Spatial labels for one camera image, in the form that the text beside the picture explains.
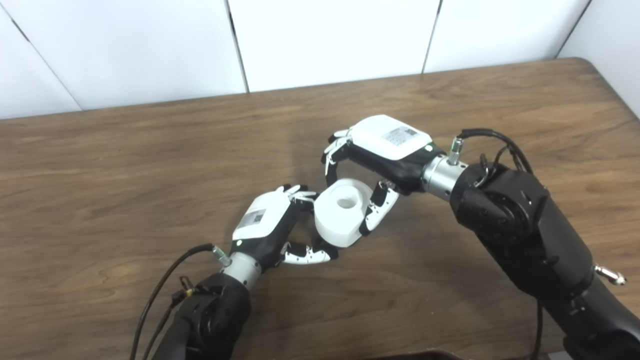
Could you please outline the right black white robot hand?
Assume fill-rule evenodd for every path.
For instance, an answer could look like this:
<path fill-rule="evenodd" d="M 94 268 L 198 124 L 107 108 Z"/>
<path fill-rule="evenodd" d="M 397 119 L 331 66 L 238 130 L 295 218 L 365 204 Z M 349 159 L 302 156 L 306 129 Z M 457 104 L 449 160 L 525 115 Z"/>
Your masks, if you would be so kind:
<path fill-rule="evenodd" d="M 358 226 L 361 236 L 370 235 L 380 225 L 400 195 L 426 193 L 425 171 L 445 153 L 428 133 L 384 114 L 334 132 L 327 141 L 321 157 L 327 186 L 338 180 L 338 164 L 344 160 L 382 177 Z"/>

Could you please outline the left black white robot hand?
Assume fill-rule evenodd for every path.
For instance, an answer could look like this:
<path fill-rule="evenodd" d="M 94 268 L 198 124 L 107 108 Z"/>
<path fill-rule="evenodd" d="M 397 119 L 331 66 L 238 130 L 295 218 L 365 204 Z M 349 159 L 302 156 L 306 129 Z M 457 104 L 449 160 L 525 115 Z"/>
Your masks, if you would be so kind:
<path fill-rule="evenodd" d="M 338 259 L 338 249 L 321 237 L 312 244 L 290 240 L 301 215 L 314 214 L 317 198 L 304 184 L 284 184 L 259 195 L 231 235 L 230 256 L 250 257 L 262 273 L 280 264 L 313 265 Z"/>

